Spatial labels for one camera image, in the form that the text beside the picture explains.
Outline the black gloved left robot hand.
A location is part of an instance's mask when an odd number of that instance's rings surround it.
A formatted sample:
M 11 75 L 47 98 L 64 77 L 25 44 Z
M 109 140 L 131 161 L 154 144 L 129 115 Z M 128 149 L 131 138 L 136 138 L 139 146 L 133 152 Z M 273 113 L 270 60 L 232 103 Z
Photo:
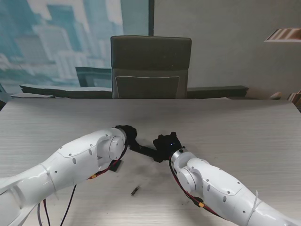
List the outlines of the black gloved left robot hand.
M 136 141 L 137 130 L 129 125 L 117 125 L 115 128 L 122 130 L 126 135 L 126 142 L 129 145 L 130 149 L 135 152 L 140 152 L 141 148 L 138 142 Z

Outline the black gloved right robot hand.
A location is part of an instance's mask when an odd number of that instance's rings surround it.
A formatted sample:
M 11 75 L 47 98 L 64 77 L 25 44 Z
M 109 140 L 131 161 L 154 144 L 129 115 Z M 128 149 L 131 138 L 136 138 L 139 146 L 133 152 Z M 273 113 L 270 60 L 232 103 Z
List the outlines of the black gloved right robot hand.
M 156 162 L 167 161 L 178 150 L 182 148 L 182 144 L 177 138 L 176 132 L 171 132 L 169 135 L 159 135 L 153 140 L 156 148 L 153 159 Z

